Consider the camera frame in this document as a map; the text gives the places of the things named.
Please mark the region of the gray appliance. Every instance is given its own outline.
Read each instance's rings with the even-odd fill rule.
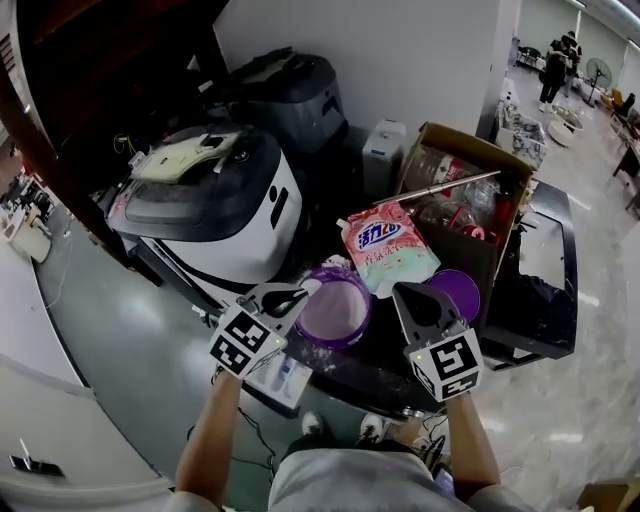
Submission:
[[[231,74],[224,96],[234,121],[269,131],[287,155],[346,136],[336,72],[317,55],[282,48],[256,57]]]

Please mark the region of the white container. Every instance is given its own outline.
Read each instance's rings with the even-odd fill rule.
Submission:
[[[38,263],[44,262],[51,249],[51,241],[42,231],[32,228],[25,222],[26,213],[23,210],[16,212],[4,230],[9,245],[17,251],[22,251],[31,256]]]
[[[404,157],[403,142],[407,133],[404,123],[380,121],[362,149],[364,191],[375,199],[391,196],[396,174]]]
[[[496,146],[539,169],[547,155],[547,138],[542,125],[522,115],[513,104],[498,105]]]

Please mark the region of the detergent pouch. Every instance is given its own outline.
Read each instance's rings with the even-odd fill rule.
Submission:
[[[351,215],[342,240],[369,291],[391,296],[400,281],[422,283],[440,266],[411,219],[398,203],[387,203]]]

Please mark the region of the chair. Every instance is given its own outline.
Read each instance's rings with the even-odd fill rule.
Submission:
[[[618,89],[613,89],[613,106],[614,108],[620,108],[624,103],[622,99],[622,93]]]

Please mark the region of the tiled floor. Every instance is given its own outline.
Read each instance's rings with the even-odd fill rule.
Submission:
[[[509,76],[520,111],[546,126],[537,76],[520,68]],[[619,262],[620,242],[636,218],[624,210],[630,196],[622,181],[611,178],[620,143],[603,110],[573,92],[569,99],[558,93],[556,102],[581,112],[585,125],[570,149],[548,142],[537,174],[570,194],[580,288],[576,350],[558,361],[488,373],[476,393],[504,482],[540,510],[574,504],[587,482],[640,469],[640,374],[632,357],[640,340],[627,342]]]
[[[521,110],[544,120],[535,103],[541,88],[537,77],[520,69],[511,76]],[[624,210],[628,195],[621,181],[610,178],[620,154],[607,115],[577,97],[570,102],[583,111],[584,133],[571,149],[549,141],[538,177],[572,198],[581,298],[576,352],[559,361],[488,373],[476,393],[505,483],[540,510],[575,503],[586,482],[624,476],[640,456],[639,359],[627,343],[625,278],[618,261],[620,242],[636,219]],[[211,369],[202,353],[210,331],[194,321],[181,297],[124,270],[75,224],[72,233],[73,245],[54,245],[39,269],[45,295],[53,300],[70,262],[52,308],[62,337],[116,425],[151,464],[172,477],[209,387]],[[280,454],[298,435],[298,422],[249,397],[242,405]],[[303,412],[320,410],[339,438],[357,435],[361,414],[326,395],[308,388],[302,407]],[[234,452],[266,458],[242,420]],[[264,510],[268,490],[264,470],[233,464],[229,505]]]

